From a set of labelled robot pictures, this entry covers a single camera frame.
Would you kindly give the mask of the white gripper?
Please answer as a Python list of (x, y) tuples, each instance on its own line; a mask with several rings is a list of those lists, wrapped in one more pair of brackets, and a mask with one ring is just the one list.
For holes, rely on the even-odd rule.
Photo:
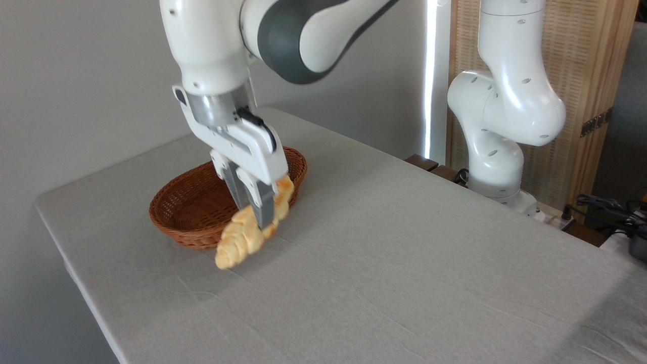
[(268, 125), (256, 126), (241, 117), (221, 129), (210, 129), (196, 121), (187, 92), (180, 85), (173, 85), (172, 90), (194, 136), (212, 148), (213, 166), (238, 209), (251, 205), (257, 226), (261, 230), (267, 228), (274, 217), (275, 191), (271, 184), (288, 173), (275, 130)]

